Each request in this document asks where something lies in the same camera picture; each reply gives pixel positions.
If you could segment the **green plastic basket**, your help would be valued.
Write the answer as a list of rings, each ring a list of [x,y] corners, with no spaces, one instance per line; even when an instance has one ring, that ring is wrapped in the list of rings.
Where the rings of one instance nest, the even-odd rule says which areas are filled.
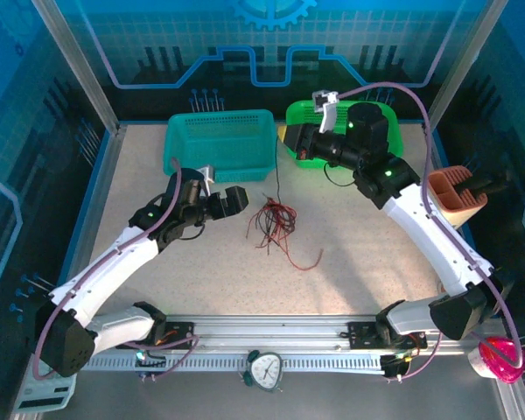
[[[370,101],[340,101],[337,104],[337,119],[333,132],[344,135],[347,131],[347,110],[354,104],[367,102]],[[388,120],[388,151],[398,158],[401,158],[403,156],[404,146],[395,111],[382,102],[371,101],[370,103],[376,105]],[[308,123],[319,127],[322,119],[323,115],[315,112],[311,100],[296,101],[286,109],[285,121],[287,126]],[[298,161],[296,154],[290,150],[288,154],[295,161],[296,165],[302,169],[320,170],[325,164],[325,161],[319,158]]]

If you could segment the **teal plastic basket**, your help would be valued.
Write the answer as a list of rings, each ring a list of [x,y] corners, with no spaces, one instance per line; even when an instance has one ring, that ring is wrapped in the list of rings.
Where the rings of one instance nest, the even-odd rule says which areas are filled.
[[[277,128],[266,109],[178,114],[168,121],[163,168],[211,165],[218,183],[262,182],[276,168]]]

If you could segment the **beige utensil holder terracotta rim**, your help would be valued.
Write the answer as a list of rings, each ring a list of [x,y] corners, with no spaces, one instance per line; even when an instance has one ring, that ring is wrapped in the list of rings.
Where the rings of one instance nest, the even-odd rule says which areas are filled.
[[[473,174],[456,165],[432,171],[428,176],[429,196],[439,212],[454,227],[460,228],[488,202],[485,193],[474,195],[468,189],[457,192],[455,187]]]

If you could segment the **teal alarm clock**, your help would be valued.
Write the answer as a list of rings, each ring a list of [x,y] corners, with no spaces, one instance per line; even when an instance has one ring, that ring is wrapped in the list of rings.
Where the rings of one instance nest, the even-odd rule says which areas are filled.
[[[239,371],[241,382],[269,393],[281,393],[284,374],[283,358],[275,352],[252,350],[246,358],[246,366]]]

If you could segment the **white calculator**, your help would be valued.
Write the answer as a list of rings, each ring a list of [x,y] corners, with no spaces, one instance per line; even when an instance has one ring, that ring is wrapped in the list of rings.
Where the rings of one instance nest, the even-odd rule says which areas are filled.
[[[43,381],[36,380],[30,360],[13,411],[16,414],[25,414],[64,409],[74,394],[76,377],[76,374],[69,377],[55,374]]]

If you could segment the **pink dome white base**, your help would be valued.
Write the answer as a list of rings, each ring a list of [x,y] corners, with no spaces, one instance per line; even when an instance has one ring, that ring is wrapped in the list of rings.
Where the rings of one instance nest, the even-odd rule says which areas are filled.
[[[513,341],[498,336],[487,337],[486,341],[501,354],[505,355],[511,363],[508,363],[491,347],[480,342],[467,355],[473,371],[483,378],[495,379],[506,384],[516,383],[524,373],[525,361],[519,367],[514,366],[517,354]]]

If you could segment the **aluminium side rail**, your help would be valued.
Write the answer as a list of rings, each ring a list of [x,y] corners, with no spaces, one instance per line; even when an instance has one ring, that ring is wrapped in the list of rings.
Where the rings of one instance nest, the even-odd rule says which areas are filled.
[[[88,266],[101,224],[109,189],[128,126],[116,134],[106,133],[99,149],[82,201],[57,285],[62,285]]]

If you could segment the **aluminium frame post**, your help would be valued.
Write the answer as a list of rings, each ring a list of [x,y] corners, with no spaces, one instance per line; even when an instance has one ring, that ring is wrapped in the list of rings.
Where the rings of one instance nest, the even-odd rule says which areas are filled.
[[[116,135],[120,129],[119,120],[59,6],[55,0],[31,0],[31,2],[105,129],[110,135]]]
[[[437,127],[449,108],[507,4],[508,0],[486,0],[484,9],[469,31],[465,43],[431,104],[429,111],[431,131]]]

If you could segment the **aluminium mounting rail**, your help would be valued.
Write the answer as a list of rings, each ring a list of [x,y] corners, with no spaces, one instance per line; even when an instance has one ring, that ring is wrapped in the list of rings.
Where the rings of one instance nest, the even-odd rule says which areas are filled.
[[[373,316],[169,316],[153,321],[145,311],[126,311],[95,317],[87,326],[97,353],[111,348],[151,351],[190,349],[194,342],[205,353],[231,354],[270,350],[280,354],[338,352],[391,354],[425,351],[438,331],[431,325],[413,326],[397,335]]]

